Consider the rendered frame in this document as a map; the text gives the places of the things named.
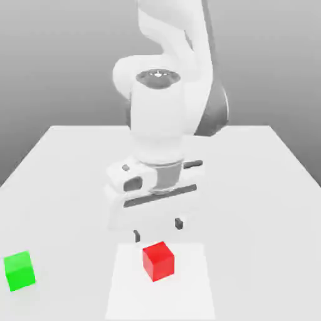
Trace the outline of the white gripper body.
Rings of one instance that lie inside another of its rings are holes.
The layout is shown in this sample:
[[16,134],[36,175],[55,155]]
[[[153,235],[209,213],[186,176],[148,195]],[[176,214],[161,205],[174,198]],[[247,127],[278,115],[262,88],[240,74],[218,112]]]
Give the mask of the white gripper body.
[[180,186],[164,194],[120,194],[107,187],[108,227],[111,229],[144,229],[150,223],[161,223],[196,212],[201,204],[197,184]]

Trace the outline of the small red cube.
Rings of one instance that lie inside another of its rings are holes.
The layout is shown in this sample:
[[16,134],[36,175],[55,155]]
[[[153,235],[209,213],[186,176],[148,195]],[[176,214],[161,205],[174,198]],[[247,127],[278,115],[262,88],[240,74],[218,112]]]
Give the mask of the small red cube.
[[175,272],[175,256],[163,241],[142,249],[142,264],[153,282]]

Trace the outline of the small green cube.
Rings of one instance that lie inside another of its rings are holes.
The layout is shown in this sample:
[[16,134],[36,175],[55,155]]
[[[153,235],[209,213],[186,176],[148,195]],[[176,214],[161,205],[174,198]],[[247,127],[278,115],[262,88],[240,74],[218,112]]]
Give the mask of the small green cube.
[[3,259],[5,276],[11,292],[36,283],[29,251],[22,251]]

